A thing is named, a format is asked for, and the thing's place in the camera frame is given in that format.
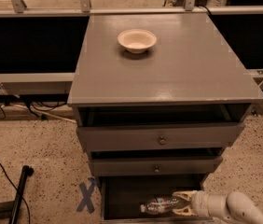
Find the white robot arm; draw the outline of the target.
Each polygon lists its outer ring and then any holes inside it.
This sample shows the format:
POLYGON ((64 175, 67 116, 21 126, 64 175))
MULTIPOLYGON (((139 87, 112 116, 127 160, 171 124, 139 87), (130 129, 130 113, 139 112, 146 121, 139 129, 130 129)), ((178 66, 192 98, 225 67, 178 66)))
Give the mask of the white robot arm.
POLYGON ((263 224, 263 213, 244 193, 210 194, 202 190, 177 191, 174 197, 188 205, 173 212, 180 216, 215 217, 228 224, 263 224))

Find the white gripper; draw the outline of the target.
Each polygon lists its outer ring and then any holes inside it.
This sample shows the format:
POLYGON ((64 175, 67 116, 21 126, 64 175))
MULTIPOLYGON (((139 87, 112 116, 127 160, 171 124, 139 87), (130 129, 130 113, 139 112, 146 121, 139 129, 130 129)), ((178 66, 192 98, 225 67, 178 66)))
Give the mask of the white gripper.
POLYGON ((174 209, 173 212, 176 215, 183 217, 209 217, 208 198, 209 194, 205 191, 176 191, 173 193, 174 197, 180 197, 183 200, 191 202, 192 209, 190 207, 184 207, 181 209, 174 209))

